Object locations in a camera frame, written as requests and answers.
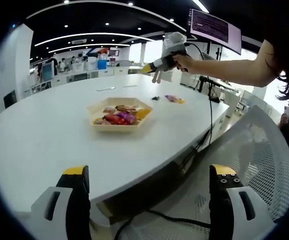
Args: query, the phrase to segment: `blue container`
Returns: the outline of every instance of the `blue container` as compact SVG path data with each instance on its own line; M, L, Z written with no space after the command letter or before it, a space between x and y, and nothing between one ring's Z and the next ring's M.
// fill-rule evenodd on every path
M107 60L98 60L98 69L107 69Z

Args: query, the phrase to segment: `human arm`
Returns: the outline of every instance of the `human arm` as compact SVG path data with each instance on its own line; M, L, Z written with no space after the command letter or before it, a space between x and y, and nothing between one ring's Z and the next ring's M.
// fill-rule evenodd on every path
M193 60L183 55L175 55L173 59L180 68L186 68L192 74L206 75L236 84L264 87L282 70L279 69L273 54L274 47L265 40L255 60Z

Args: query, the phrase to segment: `paper tray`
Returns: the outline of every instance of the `paper tray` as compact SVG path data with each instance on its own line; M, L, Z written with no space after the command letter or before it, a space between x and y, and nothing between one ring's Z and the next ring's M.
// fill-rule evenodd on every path
M126 105L126 106L138 106L140 109L150 109L152 107L145 104L135 97L108 97L105 100L98 102L94 105L88 106L87 110L89 112L89 122L96 131L100 132L134 132L141 125L144 124L150 113L137 125L97 125L94 124L94 120L97 118L102 118L108 113L103 112L105 108L115 108L117 105Z

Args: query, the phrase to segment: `white table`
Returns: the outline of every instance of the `white table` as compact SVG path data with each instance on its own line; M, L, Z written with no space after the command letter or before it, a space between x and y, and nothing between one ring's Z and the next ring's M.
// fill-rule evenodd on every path
M96 91L115 87L113 90ZM168 102L176 95L185 104ZM151 100L160 96L159 101ZM101 133L86 107L107 97L137 97L153 111L135 133ZM228 106L212 103L213 122ZM0 114L0 191L7 205L29 212L62 172L88 165L90 200L124 191L174 160L210 128L208 97L178 84L130 74L99 77L50 88Z

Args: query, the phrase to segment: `ceiling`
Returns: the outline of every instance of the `ceiling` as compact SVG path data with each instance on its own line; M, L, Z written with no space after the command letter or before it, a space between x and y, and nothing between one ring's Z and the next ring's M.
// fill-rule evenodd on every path
M209 10L210 14L217 16L241 29L242 35L263 40L262 31L258 25L255 8L252 0L200 0ZM29 16L44 8L62 4L63 0L40 0L26 3L26 16ZM53 51L72 46L68 43L73 40L87 39L82 44L120 43L130 39L126 36L112 35L88 35L58 39L39 46L40 42L73 34L83 33L120 33L141 36L153 32L174 32L181 30L171 22L163 20L147 12L117 4L85 2L83 0L70 1L52 9L45 10L28 19L25 23L33 30L31 57L50 57ZM192 0L115 0L114 2L127 4L133 2L134 6L154 12L167 19L174 19L174 23L185 28L188 20L189 8L199 7ZM161 40L162 35L149 37L153 40ZM145 43L146 40L137 39L134 43Z

